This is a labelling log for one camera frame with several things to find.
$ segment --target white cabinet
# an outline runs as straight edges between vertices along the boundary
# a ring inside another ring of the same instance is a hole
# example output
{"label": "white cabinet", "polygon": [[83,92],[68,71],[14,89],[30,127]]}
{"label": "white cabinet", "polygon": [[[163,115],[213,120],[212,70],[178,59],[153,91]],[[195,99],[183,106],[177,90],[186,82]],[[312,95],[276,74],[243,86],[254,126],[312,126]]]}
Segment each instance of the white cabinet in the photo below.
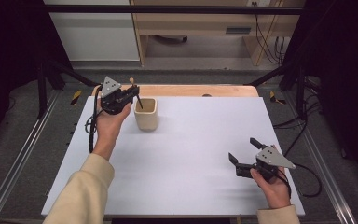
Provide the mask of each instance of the white cabinet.
{"label": "white cabinet", "polygon": [[[45,4],[128,5],[128,0],[44,0]],[[50,13],[70,61],[139,61],[130,13]]]}

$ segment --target wire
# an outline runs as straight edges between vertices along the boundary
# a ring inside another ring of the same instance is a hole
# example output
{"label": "wire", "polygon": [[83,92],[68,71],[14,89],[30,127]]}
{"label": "wire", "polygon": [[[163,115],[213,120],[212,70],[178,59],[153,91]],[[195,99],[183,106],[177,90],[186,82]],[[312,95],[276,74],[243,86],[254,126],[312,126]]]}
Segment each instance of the wire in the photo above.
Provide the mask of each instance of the wire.
{"label": "wire", "polygon": [[289,126],[289,127],[284,127],[284,128],[277,127],[277,128],[275,128],[275,129],[294,129],[294,128],[299,127],[299,126],[302,126],[302,125],[304,125],[304,124],[305,124],[305,122],[299,123],[299,124],[297,124],[297,125]]}
{"label": "wire", "polygon": [[306,99],[305,99],[305,102],[307,102],[310,98],[312,98],[312,97],[316,97],[316,98],[318,98],[319,96],[318,96],[318,94],[312,94],[312,95],[309,95]]}
{"label": "wire", "polygon": [[16,99],[14,99],[13,97],[10,96],[8,99],[12,100],[13,104],[7,109],[7,111],[11,110],[14,107],[14,105],[16,104]]}
{"label": "wire", "polygon": [[298,134],[298,136],[295,138],[295,140],[292,142],[292,144],[290,145],[289,148],[287,148],[287,150],[284,152],[283,156],[287,157],[287,155],[289,154],[289,152],[292,150],[293,146],[295,145],[295,143],[297,142],[297,140],[301,137],[301,134],[305,131],[305,129],[307,128],[307,122],[304,123],[303,128],[301,129],[300,133]]}
{"label": "wire", "polygon": [[287,176],[284,174],[284,172],[282,172],[281,170],[278,169],[278,171],[280,171],[281,174],[283,174],[283,176],[284,176],[284,179],[283,179],[283,177],[281,177],[280,175],[274,174],[269,169],[266,169],[262,166],[257,165],[256,168],[262,169],[263,171],[269,173],[270,175],[273,175],[273,176],[277,177],[278,179],[280,179],[287,187],[287,191],[289,193],[289,198],[292,198],[292,188],[290,187],[289,180],[288,180]]}
{"label": "wire", "polygon": [[300,190],[298,191],[298,193],[301,195],[301,196],[304,196],[304,197],[307,197],[307,198],[313,198],[313,197],[317,197],[321,194],[322,192],[322,181],[321,181],[321,178],[319,176],[317,176],[315,174],[315,172],[313,172],[310,168],[308,168],[307,166],[305,165],[301,165],[301,164],[298,164],[298,163],[294,163],[295,166],[298,166],[298,167],[301,167],[307,171],[309,171],[311,174],[313,174],[313,176],[315,176],[316,180],[318,181],[318,190],[316,191],[316,193],[313,193],[313,194],[305,194],[303,192],[301,192]]}
{"label": "wire", "polygon": [[275,38],[274,54],[275,54],[275,57],[278,58],[278,64],[282,65],[283,57],[285,55],[285,53],[283,53],[284,37],[281,37],[281,45],[279,46],[279,49],[278,49],[278,42],[279,42],[279,37],[277,36]]}
{"label": "wire", "polygon": [[[319,103],[314,103],[314,104],[312,104],[312,105],[310,106],[310,108],[308,108],[308,109],[305,110],[305,111],[306,111],[306,114],[307,114],[310,110],[312,110],[314,107],[316,107],[316,106],[318,106],[318,105],[320,105],[320,104],[319,104]],[[289,120],[287,120],[287,121],[285,121],[285,122],[283,122],[283,123],[274,124],[274,125],[272,125],[272,126],[273,126],[274,129],[278,129],[278,128],[282,127],[282,126],[285,126],[285,125],[288,125],[288,124],[290,124],[290,123],[293,123],[294,121],[296,121],[296,120],[298,120],[298,119],[300,119],[300,116],[297,116],[297,117],[295,117],[295,118],[293,118],[293,119],[289,119]]]}
{"label": "wire", "polygon": [[102,111],[97,112],[97,102],[98,102],[98,95],[101,91],[102,86],[98,87],[95,92],[95,98],[94,98],[94,110],[92,113],[92,116],[86,121],[86,132],[89,133],[89,153],[91,153],[94,150],[94,134],[96,132],[96,126],[97,126],[97,117],[101,114]]}
{"label": "wire", "polygon": [[311,114],[313,114],[313,113],[315,113],[316,111],[321,111],[321,104],[316,104],[316,106],[315,106],[315,108],[312,108],[312,110],[309,110],[309,112],[308,112],[308,116],[309,115],[311,115]]}
{"label": "wire", "polygon": [[320,92],[321,87],[317,86],[316,84],[313,84],[311,81],[309,81],[307,78],[305,79],[305,87],[308,89],[308,91],[311,92]]}
{"label": "wire", "polygon": [[[260,45],[261,49],[266,53],[266,56],[267,56],[268,60],[269,60],[271,63],[278,64],[278,61],[273,57],[273,55],[272,55],[272,53],[271,53],[271,50],[269,50],[269,45],[267,44],[266,38],[264,38],[263,33],[261,32],[260,26],[258,25],[257,15],[255,15],[255,28],[256,28],[256,29],[255,29],[255,39],[257,40],[258,45]],[[272,58],[275,62],[273,62],[273,61],[270,59],[269,55],[268,55],[267,52],[266,52],[266,49],[265,49],[264,46],[260,43],[260,40],[258,39],[258,31],[260,31],[260,34],[261,34],[261,36],[262,36],[262,38],[263,38],[263,40],[264,40],[264,43],[265,43],[265,45],[266,45],[266,47],[267,47],[267,50],[268,50],[268,52],[269,52],[271,58]]]}

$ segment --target beige cup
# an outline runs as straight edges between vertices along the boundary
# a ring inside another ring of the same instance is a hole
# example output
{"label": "beige cup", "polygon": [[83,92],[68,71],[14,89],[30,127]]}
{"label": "beige cup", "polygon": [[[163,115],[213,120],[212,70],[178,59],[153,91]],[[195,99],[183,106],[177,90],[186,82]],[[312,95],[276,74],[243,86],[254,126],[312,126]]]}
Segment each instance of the beige cup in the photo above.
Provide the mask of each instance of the beige cup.
{"label": "beige cup", "polygon": [[138,128],[145,132],[151,132],[158,127],[158,107],[154,98],[142,98],[142,106],[139,101],[135,104],[134,114]]}

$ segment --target white table surface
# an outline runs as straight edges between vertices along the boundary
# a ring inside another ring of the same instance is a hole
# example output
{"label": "white table surface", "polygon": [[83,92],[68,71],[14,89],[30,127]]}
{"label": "white table surface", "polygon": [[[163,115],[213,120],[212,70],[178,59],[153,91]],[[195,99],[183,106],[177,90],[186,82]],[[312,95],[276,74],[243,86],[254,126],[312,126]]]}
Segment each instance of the white table surface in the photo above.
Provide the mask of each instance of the white table surface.
{"label": "white table surface", "polygon": [[[156,97],[159,126],[136,126],[133,109],[122,125],[110,162],[116,170],[109,188],[107,217],[241,217],[267,208],[253,179],[237,177],[228,160],[255,163],[254,137],[281,152],[260,97]],[[91,116],[89,97],[42,211],[46,215],[89,155],[84,130]],[[292,177],[292,204],[305,215]]]}

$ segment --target metal rail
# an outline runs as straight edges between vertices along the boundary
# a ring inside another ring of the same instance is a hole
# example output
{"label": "metal rail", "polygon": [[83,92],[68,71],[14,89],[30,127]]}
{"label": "metal rail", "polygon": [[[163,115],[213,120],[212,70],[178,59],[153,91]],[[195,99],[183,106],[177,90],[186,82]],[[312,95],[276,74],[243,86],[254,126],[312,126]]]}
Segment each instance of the metal rail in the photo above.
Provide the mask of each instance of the metal rail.
{"label": "metal rail", "polygon": [[315,12],[302,7],[127,6],[127,5],[25,5],[28,10],[64,13],[162,13],[302,15]]}
{"label": "metal rail", "polygon": [[[293,113],[297,115],[295,100],[290,94],[287,94],[286,92],[284,92],[283,95],[284,98],[287,99]],[[330,169],[324,161],[324,157],[322,156],[319,148],[316,146],[315,141],[313,140],[312,135],[308,129],[306,129],[304,132],[304,141],[306,145],[308,145],[307,149],[310,157],[313,161],[313,164],[315,165],[316,171],[320,175],[322,183],[324,184],[324,188],[334,209],[336,210],[339,220],[343,224],[355,224],[356,220],[354,219],[353,213],[345,201],[345,198],[339,189],[333,174],[330,172]]]}
{"label": "metal rail", "polygon": [[0,212],[7,201],[7,198],[10,192],[13,190],[25,163],[27,162],[29,156],[31,155],[34,145],[36,144],[37,139],[39,138],[47,120],[55,106],[58,96],[60,95],[60,91],[53,91],[50,98],[48,99],[48,109],[44,116],[38,119],[31,130],[30,135],[28,136],[27,140],[25,141],[22,149],[20,150],[19,155],[17,156],[16,160],[14,161],[13,165],[11,166],[7,176],[5,177],[4,182],[0,187]]}

